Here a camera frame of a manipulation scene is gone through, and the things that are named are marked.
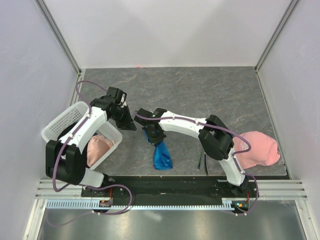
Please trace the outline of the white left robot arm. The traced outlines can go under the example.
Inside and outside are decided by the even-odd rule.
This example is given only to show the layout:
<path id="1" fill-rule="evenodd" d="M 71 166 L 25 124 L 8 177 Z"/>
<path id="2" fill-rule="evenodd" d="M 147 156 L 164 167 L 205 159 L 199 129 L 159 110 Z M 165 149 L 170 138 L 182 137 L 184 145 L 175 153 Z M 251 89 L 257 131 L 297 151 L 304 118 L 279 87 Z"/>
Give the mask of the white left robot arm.
<path id="1" fill-rule="evenodd" d="M 92 106 L 78 101 L 64 110 L 43 130 L 45 174 L 67 185 L 92 187 L 99 197 L 106 196 L 107 176 L 95 169 L 121 143 L 121 130 L 135 130 L 126 97 L 96 98 Z"/>

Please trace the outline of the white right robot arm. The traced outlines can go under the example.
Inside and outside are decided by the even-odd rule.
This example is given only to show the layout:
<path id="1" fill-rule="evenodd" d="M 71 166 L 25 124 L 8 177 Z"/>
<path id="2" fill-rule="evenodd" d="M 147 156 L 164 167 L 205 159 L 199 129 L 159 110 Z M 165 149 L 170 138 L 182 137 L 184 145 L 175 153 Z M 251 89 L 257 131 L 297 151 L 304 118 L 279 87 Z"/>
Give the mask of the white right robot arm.
<path id="1" fill-rule="evenodd" d="M 166 132 L 175 132 L 199 140 L 204 153 L 219 162 L 233 196 L 240 197 L 247 191 L 248 177 L 235 157 L 233 137 L 236 134 L 216 115 L 194 118 L 163 108 L 157 108 L 153 112 L 141 108 L 135 113 L 134 120 L 143 126 L 148 142 L 155 147 L 153 164 L 157 170 L 173 167 L 164 139 Z"/>

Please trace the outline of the blue cloth napkin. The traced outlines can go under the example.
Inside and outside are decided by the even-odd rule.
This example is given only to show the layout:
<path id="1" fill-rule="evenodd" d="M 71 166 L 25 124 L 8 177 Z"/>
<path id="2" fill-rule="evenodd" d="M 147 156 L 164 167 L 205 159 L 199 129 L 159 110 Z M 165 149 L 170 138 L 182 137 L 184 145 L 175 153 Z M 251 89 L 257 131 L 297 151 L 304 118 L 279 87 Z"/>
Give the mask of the blue cloth napkin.
<path id="1" fill-rule="evenodd" d="M 166 135 L 163 132 L 151 132 L 147 127 L 142 128 L 148 142 L 155 147 L 153 165 L 156 170 L 169 170 L 173 168 L 171 155 L 164 142 Z"/>

